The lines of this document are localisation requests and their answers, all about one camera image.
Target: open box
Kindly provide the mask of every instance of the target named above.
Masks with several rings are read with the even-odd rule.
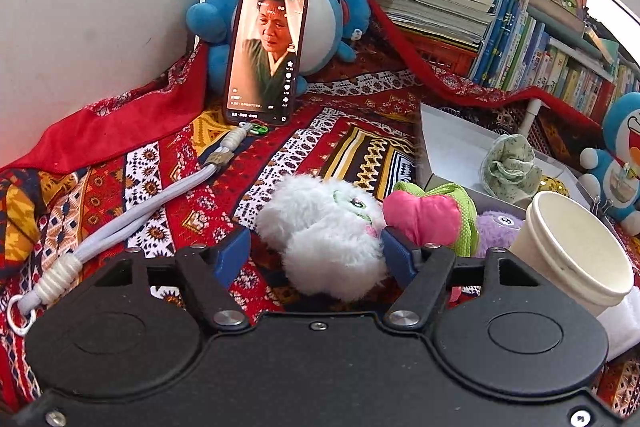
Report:
[[[496,133],[421,104],[416,136],[416,175],[421,188],[431,190],[452,182],[465,187],[469,197],[476,204],[478,214],[496,210],[512,214],[518,219],[525,219],[525,209],[494,198],[482,188],[480,166],[498,137]],[[542,168],[546,176],[559,179],[569,190],[572,200],[586,209],[593,206],[593,199],[578,182],[572,169],[540,151],[535,151],[535,154],[536,165]],[[602,214],[598,217],[620,240],[609,220]]]

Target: dark green robe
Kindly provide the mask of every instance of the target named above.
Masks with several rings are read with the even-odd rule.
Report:
[[[262,100],[262,110],[268,111],[268,107],[273,105],[274,111],[282,110],[282,91],[285,83],[285,73],[287,63],[292,60],[295,62],[296,54],[287,53],[283,60],[280,61],[273,76],[271,76],[271,67],[269,64],[269,54],[262,47],[260,39],[247,39],[243,44],[244,51],[249,60],[250,68],[254,72],[254,79],[258,86],[258,93]]]

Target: green woven fabric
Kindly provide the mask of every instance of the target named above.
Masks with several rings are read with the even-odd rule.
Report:
[[[445,183],[440,187],[436,187],[429,192],[425,192],[418,185],[408,182],[398,182],[394,185],[393,190],[403,190],[419,198],[424,196],[449,196],[456,200],[462,216],[462,226],[460,227],[460,235],[455,241],[451,249],[460,257],[471,257],[478,248],[478,229],[476,229],[476,205],[466,193],[466,190],[455,183]]]

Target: white tissue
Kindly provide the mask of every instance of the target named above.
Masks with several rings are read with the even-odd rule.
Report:
[[[607,362],[640,344],[640,289],[634,286],[620,304],[604,310],[598,320],[609,337]]]

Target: purple plush toy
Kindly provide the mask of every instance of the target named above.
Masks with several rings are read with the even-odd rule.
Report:
[[[474,257],[484,257],[487,248],[509,248],[523,223],[523,220],[504,212],[488,210],[480,214],[476,220],[480,241]]]

